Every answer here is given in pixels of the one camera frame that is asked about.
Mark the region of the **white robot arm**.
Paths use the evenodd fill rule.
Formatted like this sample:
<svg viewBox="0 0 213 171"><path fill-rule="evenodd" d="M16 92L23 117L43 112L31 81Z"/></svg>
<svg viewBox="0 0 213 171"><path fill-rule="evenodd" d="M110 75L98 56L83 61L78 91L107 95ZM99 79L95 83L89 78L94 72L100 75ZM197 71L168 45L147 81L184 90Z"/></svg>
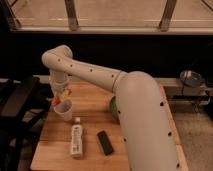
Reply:
<svg viewBox="0 0 213 171"><path fill-rule="evenodd" d="M42 63L59 87L71 74L115 94L131 171L180 171L164 98L152 76L76 61L66 45L43 53Z"/></svg>

